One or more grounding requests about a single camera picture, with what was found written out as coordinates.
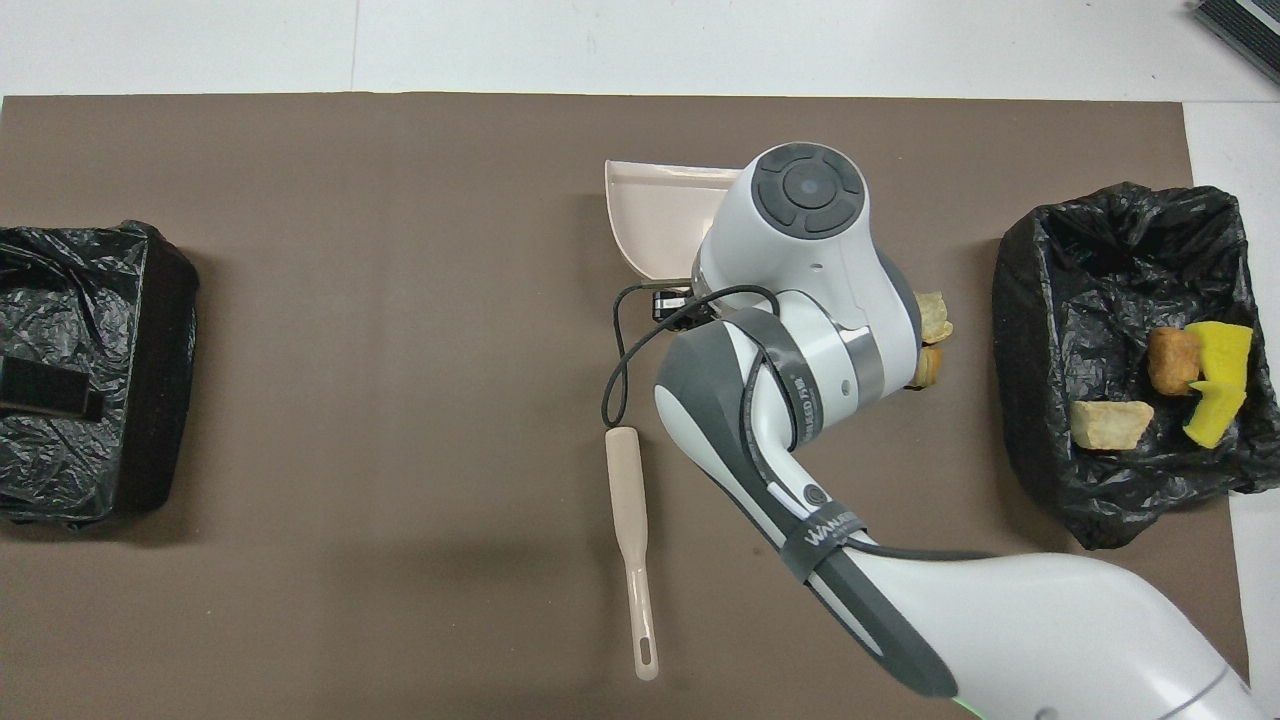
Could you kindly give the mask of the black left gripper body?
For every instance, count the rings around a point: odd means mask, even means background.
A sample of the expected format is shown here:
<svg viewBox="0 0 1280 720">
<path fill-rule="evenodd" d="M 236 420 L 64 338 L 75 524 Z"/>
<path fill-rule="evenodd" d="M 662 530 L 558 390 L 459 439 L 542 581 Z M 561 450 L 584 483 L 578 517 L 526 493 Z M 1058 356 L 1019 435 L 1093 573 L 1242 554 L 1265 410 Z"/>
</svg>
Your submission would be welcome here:
<svg viewBox="0 0 1280 720">
<path fill-rule="evenodd" d="M 1 415 L 100 421 L 104 396 L 84 372 L 1 357 Z"/>
</svg>

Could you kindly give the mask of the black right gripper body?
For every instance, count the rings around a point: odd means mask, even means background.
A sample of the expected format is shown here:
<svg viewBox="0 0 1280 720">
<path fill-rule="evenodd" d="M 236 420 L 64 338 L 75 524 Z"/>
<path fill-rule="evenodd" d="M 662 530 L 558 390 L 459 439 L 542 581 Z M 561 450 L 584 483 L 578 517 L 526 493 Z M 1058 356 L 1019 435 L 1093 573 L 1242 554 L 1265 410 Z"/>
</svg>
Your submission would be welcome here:
<svg viewBox="0 0 1280 720">
<path fill-rule="evenodd" d="M 692 307 L 692 310 L 680 319 L 671 322 L 669 325 L 704 325 L 716 319 L 714 309 L 699 304 L 690 288 L 652 291 L 652 319 L 655 324 L 668 322 L 686 307 Z"/>
</svg>

